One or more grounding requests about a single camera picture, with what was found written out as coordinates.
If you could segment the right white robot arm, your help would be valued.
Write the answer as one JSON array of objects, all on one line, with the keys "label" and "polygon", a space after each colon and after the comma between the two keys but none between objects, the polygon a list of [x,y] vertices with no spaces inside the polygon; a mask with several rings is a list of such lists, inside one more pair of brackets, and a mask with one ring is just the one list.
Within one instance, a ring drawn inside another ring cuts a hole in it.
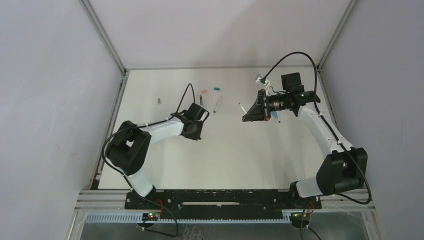
[{"label": "right white robot arm", "polygon": [[323,155],[315,176],[290,184],[296,198],[340,195],[366,186],[368,154],[356,148],[326,119],[321,100],[313,90],[306,91],[298,72],[281,76],[281,93],[257,92],[255,103],[242,117],[243,122],[268,121],[273,112],[289,110],[312,134]]}]

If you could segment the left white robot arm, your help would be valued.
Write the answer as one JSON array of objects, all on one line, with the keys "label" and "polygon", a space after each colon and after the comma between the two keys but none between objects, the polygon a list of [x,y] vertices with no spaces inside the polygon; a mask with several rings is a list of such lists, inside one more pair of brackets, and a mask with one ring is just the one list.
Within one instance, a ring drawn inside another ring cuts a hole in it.
[{"label": "left white robot arm", "polygon": [[200,140],[209,116],[210,112],[203,106],[192,103],[188,109],[173,112],[157,122],[138,125],[127,120],[105,140],[101,157],[111,169],[123,176],[131,191],[146,197],[155,189],[144,170],[150,146],[177,136]]}]

